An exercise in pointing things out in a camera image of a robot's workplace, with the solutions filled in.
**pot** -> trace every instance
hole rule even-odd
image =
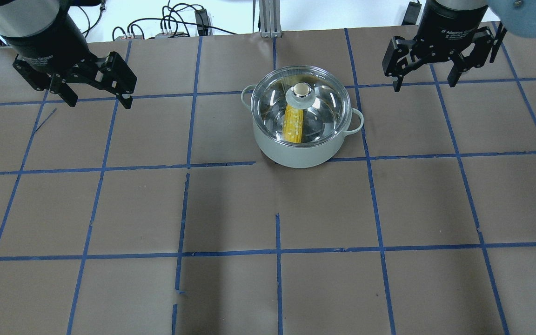
[[[251,104],[244,100],[250,89]],[[241,102],[253,116],[255,142],[276,163],[290,168],[310,168],[329,160],[344,138],[359,132],[363,115],[351,108],[344,85],[332,74],[315,66],[287,66],[274,70],[257,85],[241,92]],[[299,119],[291,121],[291,110]],[[351,116],[360,125],[349,130]],[[294,125],[300,136],[287,136]]]

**cable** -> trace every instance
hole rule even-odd
[[[117,30],[117,29],[121,30],[121,32],[123,33],[123,36],[126,35],[126,34],[125,34],[125,30],[123,30],[123,28],[121,28],[121,27],[115,27],[115,28],[113,28],[113,34],[112,34],[113,40],[115,40],[115,30]]]
[[[179,13],[177,13],[177,12],[174,12],[174,13],[176,13],[177,16],[179,16],[179,19],[181,19],[181,21],[177,21],[177,20],[175,20],[175,18],[172,17],[171,15],[165,15],[165,16],[163,17],[163,19],[165,19],[166,17],[168,17],[169,19],[173,19],[172,22],[175,22],[175,32],[177,32],[177,30],[179,30],[179,23],[180,23],[180,22],[183,23],[183,17],[181,17],[181,15],[180,15]],[[188,34],[188,36],[191,36],[191,35],[189,34],[189,29],[188,29],[188,27],[187,27],[185,24],[183,24],[183,27],[185,28],[185,32]]]
[[[134,26],[138,27],[138,29],[142,32],[142,40],[146,40],[146,39],[144,38],[144,30],[143,30],[142,27],[140,27],[139,25],[136,25],[136,24],[132,25],[132,35],[133,35],[134,37],[136,36],[136,34],[134,33]]]
[[[168,13],[168,15],[164,15],[164,9],[169,9],[170,12]],[[176,13],[177,16],[179,17],[179,19],[181,19],[181,22],[183,22],[183,17],[181,17],[181,14],[178,13],[178,11],[173,11],[173,9],[171,7],[168,7],[168,6],[162,6],[162,18],[164,19],[165,17],[169,17],[170,19],[173,19],[172,17],[172,13]],[[189,34],[189,29],[187,26],[183,25],[183,27],[185,27],[185,31],[187,32],[187,34],[190,36]],[[175,21],[175,32],[177,32],[177,30],[179,30],[179,23],[177,21]]]
[[[87,34],[87,36],[88,36],[88,30],[91,29],[91,26],[90,26],[90,17],[88,17],[88,14],[86,13],[86,11],[85,11],[83,8],[81,8],[81,6],[76,6],[76,7],[77,7],[77,8],[80,8],[80,10],[81,10],[81,11],[84,13],[84,15],[86,16],[86,19],[87,19],[87,21],[88,21],[88,29],[87,29],[86,31],[84,31],[83,34]]]
[[[102,18],[102,12],[104,12],[105,9],[106,9],[106,7],[104,7],[104,5],[101,4],[100,7],[99,7],[98,18],[96,19],[94,25],[92,25],[92,27],[89,27],[88,30],[84,32],[86,34],[84,37],[88,37],[88,34],[92,30],[92,28],[94,28],[96,25],[98,25],[98,23],[101,21],[101,18]]]
[[[192,25],[192,26],[198,26],[198,27],[212,28],[212,29],[219,30],[221,32],[226,32],[227,34],[233,34],[233,35],[237,34],[237,33],[234,33],[234,32],[230,32],[229,30],[225,30],[223,28],[218,28],[218,27],[214,27],[214,26],[200,25],[198,23],[191,23],[191,22],[176,21],[176,20],[173,20],[173,19],[160,19],[158,17],[144,17],[142,19],[137,19],[137,20],[132,21],[132,23],[130,23],[128,26],[131,26],[136,22],[145,21],[145,20],[159,20],[159,21],[167,20],[167,21],[170,21],[170,22],[179,22],[182,25]]]

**blue tape grid line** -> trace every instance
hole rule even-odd
[[[188,194],[189,194],[189,173],[185,174],[185,186],[183,187],[183,206],[181,208],[181,228],[179,229],[179,246],[177,253],[170,253],[177,257],[177,267],[175,269],[175,290],[179,291],[181,286],[181,263],[183,262],[183,243],[185,241],[185,218],[188,212]],[[175,335],[177,327],[177,304],[173,305],[173,314],[171,318],[171,334]]]
[[[353,48],[351,47],[351,38],[348,35],[347,28],[344,28],[344,33],[345,33],[345,38],[347,39],[348,54],[351,60],[351,69],[353,70],[353,84],[355,85],[357,109],[361,111],[362,107],[361,107],[361,97],[359,95],[359,85],[357,84],[357,70],[355,67],[355,59],[353,58]],[[394,322],[394,312],[393,312],[393,307],[392,307],[392,297],[390,295],[390,284],[388,280],[388,268],[386,265],[386,250],[383,244],[382,227],[380,225],[379,211],[378,211],[378,200],[376,197],[376,189],[374,185],[374,174],[372,172],[372,160],[370,159],[370,155],[369,155],[369,147],[368,147],[368,142],[367,142],[367,137],[366,137],[366,132],[365,132],[365,125],[363,125],[363,127],[361,128],[361,134],[363,138],[363,148],[365,150],[365,157],[366,157],[365,161],[367,162],[367,165],[368,165],[369,189],[370,189],[371,196],[372,196],[372,204],[374,206],[376,230],[378,232],[378,248],[379,248],[380,259],[382,263],[383,285],[384,285],[384,291],[386,295],[386,305],[388,307],[390,331],[392,335],[396,335],[396,326]]]
[[[278,315],[278,335],[283,334],[282,317],[282,268],[281,268],[281,215],[276,214],[276,296]]]
[[[469,200],[470,205],[470,211],[473,215],[473,220],[475,221],[475,228],[477,230],[477,235],[479,236],[479,244],[481,245],[481,250],[483,251],[483,258],[485,260],[485,267],[487,267],[487,273],[489,275],[489,282],[491,283],[491,289],[493,290],[493,295],[496,300],[497,310],[498,314],[500,316],[500,320],[502,321],[502,328],[504,329],[504,335],[510,335],[510,331],[508,329],[508,323],[506,322],[506,316],[504,315],[504,309],[502,307],[502,302],[500,301],[500,295],[497,291],[496,286],[496,279],[493,275],[493,270],[491,269],[491,262],[489,261],[489,254],[487,253],[487,248],[485,247],[485,239],[483,238],[483,233],[481,233],[481,230],[479,229],[479,217],[477,215],[477,211],[475,208],[475,202],[473,200],[472,193],[470,192],[470,186],[469,181],[466,177],[466,172],[464,171],[464,165],[462,162],[462,157],[460,154],[460,150],[458,147],[458,144],[456,142],[455,133],[452,129],[452,124],[449,119],[448,110],[446,108],[446,104],[444,102],[444,97],[442,95],[442,90],[440,89],[440,83],[438,82],[438,76],[436,75],[436,70],[434,69],[434,66],[432,64],[429,65],[429,68],[431,69],[431,74],[434,77],[434,82],[436,82],[435,88],[438,91],[438,97],[440,98],[440,104],[442,107],[442,111],[444,112],[444,118],[446,120],[446,124],[448,126],[449,135],[452,139],[452,145],[454,146],[455,153],[456,153],[456,160],[458,161],[458,165],[460,168],[460,174],[462,175],[462,180],[464,183],[464,189],[466,191],[466,195]]]
[[[276,70],[276,38],[272,38],[272,70]]]
[[[28,140],[26,150],[24,151],[24,157],[22,158],[22,164],[20,166],[20,172],[22,172],[24,170],[24,166],[26,165],[26,160],[28,159],[28,152],[30,151],[30,147],[32,146],[32,141],[34,140],[34,133],[36,131],[36,128],[39,125],[40,115],[43,112],[43,108],[45,106],[44,102],[45,102],[46,99],[47,99],[47,92],[45,92],[45,94],[43,95],[43,99],[42,99],[42,103],[40,104],[39,112],[36,115],[36,120],[34,120],[34,125],[32,126],[32,132],[31,132],[31,135],[30,135],[30,139]],[[7,205],[7,208],[6,208],[6,213],[4,214],[4,218],[2,219],[1,226],[0,226],[0,241],[1,241],[1,237],[2,237],[2,235],[4,233],[4,229],[6,228],[6,223],[7,223],[7,219],[8,219],[8,216],[9,216],[9,210],[11,209],[11,206],[13,204],[13,198],[15,197],[15,193],[18,190],[18,185],[20,183],[21,177],[22,177],[22,175],[18,174],[18,176],[15,178],[15,183],[13,184],[13,189],[11,191],[11,195],[9,196],[9,201],[8,201],[8,205]]]
[[[132,41],[130,40],[127,44],[127,53],[125,56],[125,62],[128,62],[130,51],[132,49]],[[102,182],[105,177],[105,171],[107,167],[107,158],[109,156],[109,148],[111,147],[111,138],[113,136],[113,128],[115,127],[115,118],[117,117],[117,107],[119,106],[119,100],[115,100],[115,105],[113,106],[113,115],[111,116],[111,122],[109,125],[109,132],[107,134],[107,144],[105,146],[105,153],[102,157],[102,166],[100,167],[100,178],[98,179],[98,186],[96,187],[96,195],[94,197],[94,204],[92,204],[92,213],[90,218],[90,223],[88,225],[88,231],[86,235],[86,241],[84,242],[84,248],[81,255],[81,261],[80,261],[80,269],[78,271],[78,277],[76,280],[76,288],[74,289],[74,296],[72,299],[72,309],[70,309],[70,317],[67,322],[67,331],[66,334],[70,335],[72,333],[72,326],[74,323],[74,316],[76,314],[76,305],[78,301],[78,297],[80,295],[80,286],[81,286],[81,280],[82,276],[84,274],[84,267],[87,260],[88,255],[88,247],[90,246],[90,240],[92,237],[92,224],[94,223],[94,220],[96,218],[96,210],[98,208],[98,200],[101,195],[101,189],[102,189]]]
[[[194,122],[195,122],[195,105],[196,98],[198,96],[198,78],[200,76],[200,59],[202,56],[202,36],[198,40],[198,54],[195,62],[195,77],[194,77],[194,95],[192,95],[192,112],[189,119],[189,140],[188,140],[188,161],[187,169],[192,168],[191,154],[192,154],[192,142],[194,139]],[[175,270],[175,290],[179,291],[181,285],[181,263],[183,261],[183,242],[185,238],[185,217],[188,209],[188,190],[189,190],[189,173],[185,176],[185,187],[183,191],[183,208],[181,210],[181,229],[179,231],[179,248],[177,253],[177,267]],[[173,314],[171,316],[171,334],[175,335],[177,328],[177,311],[179,305],[173,305]]]
[[[505,242],[477,244],[438,244],[423,246],[387,246],[387,252],[423,251],[423,250],[460,250],[477,248],[536,248],[536,242]],[[349,252],[380,252],[379,246],[353,248],[289,248],[289,249],[256,249],[224,252],[163,252],[163,253],[126,253],[87,255],[87,259],[147,259],[147,258],[177,258],[182,257],[228,257],[251,255],[278,255],[297,253],[349,253]],[[0,261],[64,261],[81,259],[82,255],[46,255],[46,256],[0,256]]]
[[[200,74],[200,56],[202,55],[202,36],[198,40],[198,55],[195,61],[194,94],[192,95],[192,113],[189,119],[189,140],[188,140],[188,169],[191,168],[192,142],[194,140],[195,104],[198,97],[198,76]]]
[[[496,23],[493,22],[494,28],[497,30]],[[523,89],[523,85],[521,84],[521,79],[518,78],[518,75],[516,74],[516,70],[514,68],[514,64],[512,64],[512,60],[510,59],[510,55],[508,55],[508,50],[506,49],[506,45],[502,44],[502,50],[504,51],[504,55],[506,56],[506,60],[508,60],[508,65],[510,66],[510,70],[512,71],[512,74],[514,76],[514,79],[516,81],[516,84],[518,85],[518,89],[521,92],[521,95],[523,96],[523,100],[525,104],[527,105],[528,112],[530,114],[530,118],[535,124],[536,127],[536,115],[534,110],[532,109],[532,106],[530,106],[530,102],[527,98],[527,94],[525,93],[525,90]]]
[[[536,151],[510,151],[505,153],[461,153],[461,157],[494,157],[506,155],[536,155]],[[456,154],[424,154],[424,155],[383,155],[370,156],[370,161],[393,160],[393,159],[432,159],[432,158],[453,158]],[[338,161],[365,161],[366,157],[337,157],[329,159],[329,162]],[[219,166],[245,166],[253,165],[255,161],[228,161],[224,163],[196,163],[191,164],[190,168],[215,168]],[[134,165],[134,166],[115,166],[107,167],[106,171],[126,171],[126,170],[157,170],[157,169],[187,169],[187,164],[176,165]],[[23,170],[23,171],[0,171],[4,174],[65,174],[76,172],[100,172],[100,167],[86,167],[74,169],[44,169],[44,170]]]

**lid knob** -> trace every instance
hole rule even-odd
[[[292,91],[297,98],[304,98],[311,92],[311,87],[307,83],[300,82],[293,86]]]

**yellow corn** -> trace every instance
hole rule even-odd
[[[287,105],[285,119],[282,124],[282,133],[285,141],[301,143],[303,133],[303,110]]]

